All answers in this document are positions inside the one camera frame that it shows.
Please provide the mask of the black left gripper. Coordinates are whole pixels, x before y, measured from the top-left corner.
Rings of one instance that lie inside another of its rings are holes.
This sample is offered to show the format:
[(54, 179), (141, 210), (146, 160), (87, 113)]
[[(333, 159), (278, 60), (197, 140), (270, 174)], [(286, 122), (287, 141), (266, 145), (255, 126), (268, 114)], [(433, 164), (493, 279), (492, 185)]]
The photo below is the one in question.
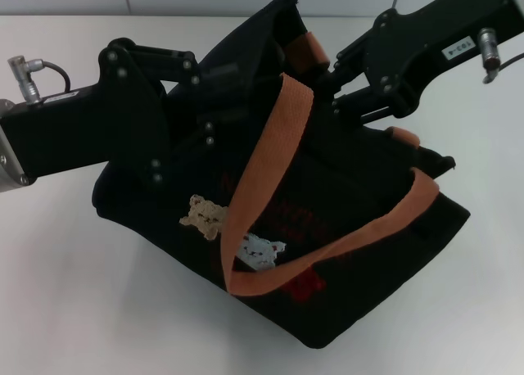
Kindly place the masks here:
[(149, 81), (194, 88), (241, 88), (237, 64), (205, 69), (189, 51), (114, 41), (98, 57), (99, 81), (73, 97), (16, 105), (1, 118), (24, 173), (31, 179), (113, 161), (140, 175), (157, 160), (159, 183), (237, 182), (250, 157), (250, 115), (167, 120)]

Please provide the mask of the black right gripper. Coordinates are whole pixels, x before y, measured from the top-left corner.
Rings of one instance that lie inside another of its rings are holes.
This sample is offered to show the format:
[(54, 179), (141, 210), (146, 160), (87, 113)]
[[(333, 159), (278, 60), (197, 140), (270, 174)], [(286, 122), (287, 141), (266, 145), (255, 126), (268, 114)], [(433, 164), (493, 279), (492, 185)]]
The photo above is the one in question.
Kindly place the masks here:
[(410, 115), (433, 79), (475, 56), (491, 82), (502, 70), (498, 46), (512, 37), (512, 0), (435, 0), (385, 17), (337, 53), (336, 70), (360, 69), (366, 51), (369, 86), (335, 98), (336, 115)]

